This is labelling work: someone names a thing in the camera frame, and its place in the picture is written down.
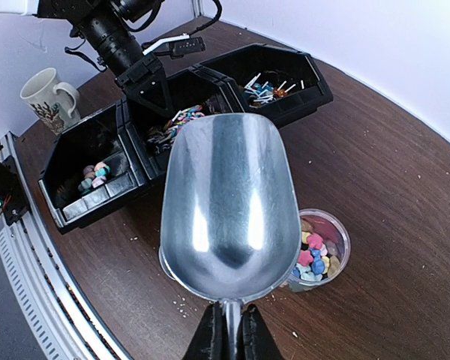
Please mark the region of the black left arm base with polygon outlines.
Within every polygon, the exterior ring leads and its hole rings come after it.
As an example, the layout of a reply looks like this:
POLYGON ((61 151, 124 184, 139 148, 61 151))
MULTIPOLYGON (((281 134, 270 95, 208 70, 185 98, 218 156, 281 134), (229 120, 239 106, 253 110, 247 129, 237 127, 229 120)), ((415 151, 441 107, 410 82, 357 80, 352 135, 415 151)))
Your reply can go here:
POLYGON ((29 210, 29 201, 18 174, 16 161, 9 155, 0 161, 0 215, 8 226, 29 210))

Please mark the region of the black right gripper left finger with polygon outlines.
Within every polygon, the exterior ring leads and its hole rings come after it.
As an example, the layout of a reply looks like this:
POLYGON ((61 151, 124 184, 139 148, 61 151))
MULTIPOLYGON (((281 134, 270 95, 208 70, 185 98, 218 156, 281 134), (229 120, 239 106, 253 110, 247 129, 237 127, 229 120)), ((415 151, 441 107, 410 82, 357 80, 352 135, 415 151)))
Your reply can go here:
POLYGON ((225 325, 218 302, 204 311, 183 360, 222 360, 227 358, 225 325))

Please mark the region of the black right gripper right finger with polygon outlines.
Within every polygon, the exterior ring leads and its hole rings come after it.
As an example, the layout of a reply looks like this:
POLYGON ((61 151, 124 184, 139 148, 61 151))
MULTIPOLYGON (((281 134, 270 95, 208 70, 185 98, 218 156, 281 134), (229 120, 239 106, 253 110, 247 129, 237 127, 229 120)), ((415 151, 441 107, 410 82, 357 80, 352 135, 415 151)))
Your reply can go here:
POLYGON ((250 304, 242 314, 240 330, 240 359, 284 360, 255 304, 250 304))

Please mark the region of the black three-compartment candy tray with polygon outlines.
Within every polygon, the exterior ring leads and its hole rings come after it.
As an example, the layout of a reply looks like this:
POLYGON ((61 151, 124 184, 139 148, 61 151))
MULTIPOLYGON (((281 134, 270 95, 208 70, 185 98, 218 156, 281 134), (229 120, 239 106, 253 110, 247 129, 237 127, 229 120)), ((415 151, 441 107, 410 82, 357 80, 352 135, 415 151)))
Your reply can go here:
POLYGON ((87 227, 161 182, 176 136, 195 119, 258 113, 282 128, 333 99, 309 54, 263 43, 202 61, 167 82, 170 115, 125 98, 58 137, 39 185, 60 233, 87 227))

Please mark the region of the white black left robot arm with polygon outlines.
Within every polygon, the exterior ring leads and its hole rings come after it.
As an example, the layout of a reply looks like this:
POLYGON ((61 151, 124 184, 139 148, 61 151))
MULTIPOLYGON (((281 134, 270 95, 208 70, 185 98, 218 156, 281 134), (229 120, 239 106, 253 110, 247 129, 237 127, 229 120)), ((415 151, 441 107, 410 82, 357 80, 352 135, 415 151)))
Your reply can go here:
POLYGON ((154 42, 144 49, 125 20, 151 11, 154 20, 161 2, 132 1, 0 1, 0 14, 19 14, 66 20, 72 37, 80 37, 97 52, 102 67, 115 75, 116 85, 127 99, 166 116, 172 111, 170 90, 161 61, 154 51, 165 44, 154 42))

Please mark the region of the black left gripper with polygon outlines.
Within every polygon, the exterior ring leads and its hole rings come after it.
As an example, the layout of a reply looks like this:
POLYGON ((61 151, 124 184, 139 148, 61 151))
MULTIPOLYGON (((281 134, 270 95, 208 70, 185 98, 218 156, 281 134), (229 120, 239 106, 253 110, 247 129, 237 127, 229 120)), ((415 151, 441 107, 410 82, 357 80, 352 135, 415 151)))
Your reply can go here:
POLYGON ((171 114, 171 95, 162 62, 155 54, 143 56, 115 79, 129 100, 160 116, 171 114))

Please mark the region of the silver metal scoop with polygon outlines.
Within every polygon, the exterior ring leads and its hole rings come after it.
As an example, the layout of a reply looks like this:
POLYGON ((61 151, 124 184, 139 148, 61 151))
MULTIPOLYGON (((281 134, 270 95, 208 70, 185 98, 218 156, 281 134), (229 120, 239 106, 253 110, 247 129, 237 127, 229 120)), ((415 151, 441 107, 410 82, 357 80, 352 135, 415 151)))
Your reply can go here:
POLYGON ((274 124, 253 113, 186 124, 169 156, 160 250, 184 288, 223 306, 230 335, 243 305, 286 280, 300 243, 293 180, 274 124))

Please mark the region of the silver metal jar lid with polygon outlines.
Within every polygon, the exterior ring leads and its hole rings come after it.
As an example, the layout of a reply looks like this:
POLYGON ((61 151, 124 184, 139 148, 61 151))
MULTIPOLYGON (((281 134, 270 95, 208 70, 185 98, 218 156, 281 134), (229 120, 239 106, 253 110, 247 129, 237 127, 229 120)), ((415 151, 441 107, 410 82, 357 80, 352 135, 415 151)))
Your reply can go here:
POLYGON ((172 279, 173 281, 177 281, 176 277, 176 269, 178 264, 179 252, 175 245, 171 248, 164 248, 162 245, 158 250, 158 257, 160 266, 165 273, 165 275, 172 279))

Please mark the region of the clear plastic jar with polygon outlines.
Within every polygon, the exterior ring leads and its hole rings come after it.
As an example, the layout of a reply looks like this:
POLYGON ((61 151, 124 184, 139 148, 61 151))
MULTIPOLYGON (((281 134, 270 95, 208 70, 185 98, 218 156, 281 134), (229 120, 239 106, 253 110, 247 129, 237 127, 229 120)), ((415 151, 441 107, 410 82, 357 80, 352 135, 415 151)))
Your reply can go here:
POLYGON ((282 283, 294 293, 309 291, 333 281, 346 267, 350 236, 332 214, 317 208, 299 211, 301 250, 289 277, 282 283))

